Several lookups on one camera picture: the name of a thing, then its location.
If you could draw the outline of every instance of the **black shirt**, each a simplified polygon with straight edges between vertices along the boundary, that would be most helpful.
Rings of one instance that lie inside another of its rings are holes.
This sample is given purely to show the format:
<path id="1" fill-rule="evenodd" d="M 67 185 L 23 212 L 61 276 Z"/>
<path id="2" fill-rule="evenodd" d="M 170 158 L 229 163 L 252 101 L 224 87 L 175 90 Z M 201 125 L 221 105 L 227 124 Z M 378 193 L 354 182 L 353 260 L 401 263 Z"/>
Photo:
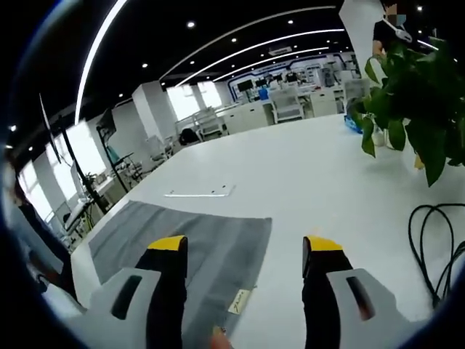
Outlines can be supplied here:
<path id="1" fill-rule="evenodd" d="M 379 22 L 375 23 L 375 28 L 373 30 L 373 41 L 375 40 L 380 41 L 383 44 L 384 51 L 387 52 L 391 47 L 392 43 L 400 41 L 401 39 L 399 39 L 397 35 L 395 35 L 394 29 L 392 29 L 383 20 L 380 20 Z"/>

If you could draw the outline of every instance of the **led strip light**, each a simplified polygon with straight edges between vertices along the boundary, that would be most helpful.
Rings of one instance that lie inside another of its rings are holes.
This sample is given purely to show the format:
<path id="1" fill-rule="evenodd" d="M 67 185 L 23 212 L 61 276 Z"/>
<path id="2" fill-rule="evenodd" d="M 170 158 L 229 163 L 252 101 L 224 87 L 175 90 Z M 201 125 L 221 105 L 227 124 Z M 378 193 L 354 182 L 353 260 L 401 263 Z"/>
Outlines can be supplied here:
<path id="1" fill-rule="evenodd" d="M 94 62 L 97 50 L 99 49 L 100 43 L 102 42 L 103 37 L 107 33 L 107 30 L 109 29 L 111 23 L 116 18 L 116 16 L 121 11 L 121 9 L 127 1 L 128 0 L 118 0 L 115 3 L 115 5 L 109 11 L 105 20 L 103 21 L 103 24 L 97 32 L 94 42 L 92 43 L 89 54 L 87 55 L 86 63 L 84 64 L 84 69 L 82 71 L 81 82 L 79 82 L 78 99 L 76 101 L 76 113 L 74 115 L 75 125 L 79 123 L 79 114 L 81 113 L 82 97 L 84 96 L 84 89 L 86 87 L 87 78 L 89 77 L 90 68 L 92 67 L 92 63 Z"/>
<path id="2" fill-rule="evenodd" d="M 426 47 L 429 47 L 430 49 L 435 49 L 436 51 L 438 50 L 438 48 L 436 46 L 433 46 L 431 44 L 428 44 L 427 42 L 424 42 L 422 40 L 417 40 L 420 44 L 426 46 Z"/>
<path id="3" fill-rule="evenodd" d="M 246 49 L 242 49 L 241 51 L 237 51 L 236 53 L 233 53 L 233 54 L 231 54 L 231 55 L 229 55 L 229 56 L 226 56 L 226 57 L 222 58 L 221 60 L 216 61 L 215 63 L 212 63 L 212 64 L 210 64 L 210 65 L 207 65 L 205 68 L 200 69 L 198 72 L 192 74 L 191 76 L 188 76 L 186 79 L 184 79 L 184 80 L 182 80 L 181 82 L 179 82 L 179 83 L 176 85 L 176 87 L 179 87 L 179 86 L 185 84 L 187 81 L 191 80 L 191 78 L 193 78 L 194 76 L 197 76 L 198 74 L 203 73 L 204 71 L 206 71 L 207 69 L 210 69 L 210 68 L 213 67 L 214 65 L 216 65 L 216 64 L 218 64 L 218 63 L 221 63 L 221 62 L 224 62 L 224 61 L 226 61 L 226 60 L 229 60 L 230 58 L 232 58 L 232 57 L 234 57 L 234 56 L 240 55 L 241 53 L 250 51 L 251 49 L 256 49 L 257 47 L 264 46 L 264 45 L 268 45 L 268 44 L 271 44 L 271 43 L 276 42 L 276 41 L 281 41 L 281 40 L 286 40 L 286 39 L 290 39 L 290 38 L 295 38 L 295 37 L 297 37 L 297 36 L 310 35 L 310 34 L 319 34 L 319 33 L 337 33 L 337 32 L 341 32 L 341 31 L 345 31 L 345 29 L 326 29 L 326 30 L 323 30 L 323 31 L 305 31 L 305 32 L 303 32 L 303 33 L 297 33 L 297 34 L 282 36 L 282 37 L 277 38 L 277 39 L 265 41 L 265 42 L 262 42 L 262 43 L 260 43 L 260 44 L 256 44 L 256 45 L 247 47 Z"/>
<path id="4" fill-rule="evenodd" d="M 319 9 L 335 9 L 336 6 L 334 5 L 331 5 L 331 6 L 319 6 L 319 7 L 304 7 L 302 9 L 292 9 L 291 11 L 285 11 L 285 12 L 281 12 L 281 13 L 277 13 L 275 15 L 271 15 L 271 16 L 268 16 L 268 17 L 263 17 L 263 18 L 260 18 L 259 20 L 255 20 L 253 22 L 250 22 L 250 23 L 247 23 L 247 24 L 244 24 L 240 27 L 237 27 L 236 29 L 232 29 L 231 31 L 228 31 L 227 33 L 224 33 L 223 35 L 221 36 L 218 36 L 216 39 L 213 39 L 211 40 L 210 42 L 208 42 L 207 44 L 204 44 L 202 47 L 199 47 L 198 49 L 196 49 L 194 52 L 192 52 L 190 55 L 184 57 L 182 60 L 180 60 L 178 63 L 176 63 L 175 65 L 173 65 L 170 69 L 168 69 L 167 72 L 165 72 L 165 74 L 163 74 L 162 76 L 160 76 L 159 80 L 161 80 L 162 78 L 164 78 L 165 76 L 167 76 L 168 74 L 170 74 L 174 69 L 176 69 L 177 67 L 179 67 L 181 64 L 183 64 L 183 62 L 185 62 L 186 60 L 188 60 L 189 58 L 191 58 L 193 55 L 196 55 L 198 54 L 200 51 L 202 51 L 203 49 L 207 48 L 208 46 L 214 44 L 215 42 L 221 40 L 221 39 L 224 39 L 226 38 L 227 36 L 231 35 L 231 34 L 234 34 L 235 32 L 237 31 L 240 31 L 244 28 L 247 28 L 247 27 L 250 27 L 251 25 L 255 25 L 257 23 L 261 23 L 261 22 L 264 22 L 265 20 L 271 20 L 273 18 L 277 18 L 277 17 L 282 17 L 282 16 L 286 16 L 286 15 L 292 15 L 293 13 L 299 13 L 299 12 L 305 12 L 305 11 L 315 11 L 315 10 L 319 10 Z"/>
<path id="5" fill-rule="evenodd" d="M 223 79 L 225 78 L 226 76 L 228 75 L 231 75 L 231 74 L 234 74 L 234 73 L 237 73 L 238 71 L 243 71 L 244 69 L 247 69 L 247 68 L 251 68 L 255 65 L 258 65 L 258 64 L 262 64 L 262 63 L 265 63 L 265 62 L 269 62 L 271 60 L 279 60 L 280 58 L 283 58 L 283 57 L 288 57 L 288 56 L 292 56 L 292 55 L 297 55 L 299 53 L 306 53 L 306 52 L 312 52 L 312 51 L 322 51 L 324 49 L 329 49 L 329 47 L 319 47 L 317 49 L 303 49 L 302 51 L 295 51 L 295 52 L 291 52 L 291 53 L 286 53 L 284 55 L 281 55 L 281 56 L 277 56 L 277 57 L 272 57 L 272 58 L 267 58 L 266 60 L 261 60 L 260 62 L 256 62 L 256 63 L 252 63 L 250 65 L 246 65 L 245 67 L 242 67 L 242 68 L 239 68 L 239 69 L 236 69 L 235 71 L 230 71 L 228 74 L 225 74 L 223 76 L 220 76 L 219 78 L 216 78 L 213 80 L 213 82 L 216 82 L 220 79 Z"/>

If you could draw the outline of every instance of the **gray cloth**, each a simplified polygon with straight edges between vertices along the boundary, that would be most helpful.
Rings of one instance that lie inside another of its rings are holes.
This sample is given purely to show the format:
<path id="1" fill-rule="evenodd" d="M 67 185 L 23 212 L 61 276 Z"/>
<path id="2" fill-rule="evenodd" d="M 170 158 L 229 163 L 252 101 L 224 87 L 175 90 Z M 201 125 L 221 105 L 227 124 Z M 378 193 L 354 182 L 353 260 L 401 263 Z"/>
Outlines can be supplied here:
<path id="1" fill-rule="evenodd" d="M 101 283 L 133 268 L 147 246 L 167 236 L 189 241 L 184 348 L 208 348 L 214 325 L 231 331 L 238 316 L 227 310 L 239 289 L 252 290 L 271 233 L 271 219 L 231 218 L 175 211 L 130 201 L 90 241 Z"/>

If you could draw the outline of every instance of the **white cabinet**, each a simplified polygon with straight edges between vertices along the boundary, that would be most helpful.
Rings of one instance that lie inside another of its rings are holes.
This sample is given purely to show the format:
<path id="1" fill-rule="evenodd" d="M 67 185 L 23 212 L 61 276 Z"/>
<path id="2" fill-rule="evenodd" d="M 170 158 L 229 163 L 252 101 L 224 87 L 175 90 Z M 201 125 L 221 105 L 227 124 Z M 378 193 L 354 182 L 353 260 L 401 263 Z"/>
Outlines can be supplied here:
<path id="1" fill-rule="evenodd" d="M 321 90 L 310 94 L 313 117 L 337 114 L 336 98 L 333 91 Z"/>
<path id="2" fill-rule="evenodd" d="M 229 109 L 223 118 L 230 135 L 269 126 L 261 102 L 248 103 Z"/>

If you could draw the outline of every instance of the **potted plant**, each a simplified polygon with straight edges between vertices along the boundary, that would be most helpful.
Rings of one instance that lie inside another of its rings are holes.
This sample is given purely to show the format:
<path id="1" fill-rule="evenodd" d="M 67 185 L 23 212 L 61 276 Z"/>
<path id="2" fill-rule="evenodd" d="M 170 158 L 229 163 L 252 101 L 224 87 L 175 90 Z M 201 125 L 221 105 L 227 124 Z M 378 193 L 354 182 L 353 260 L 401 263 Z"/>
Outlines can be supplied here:
<path id="1" fill-rule="evenodd" d="M 97 179 L 97 175 L 96 174 L 92 174 L 92 173 L 86 173 L 85 175 L 85 178 L 87 180 L 87 182 L 92 186 L 94 187 L 94 183 L 95 183 L 95 180 Z"/>
<path id="2" fill-rule="evenodd" d="M 439 39 L 437 50 L 424 55 L 402 44 L 375 58 L 386 78 L 379 81 L 371 59 L 365 71 L 379 84 L 350 110 L 363 130 L 362 149 L 376 157 L 371 135 L 376 126 L 403 151 L 406 140 L 424 165 L 428 186 L 442 174 L 446 162 L 465 165 L 465 82 L 448 45 Z"/>

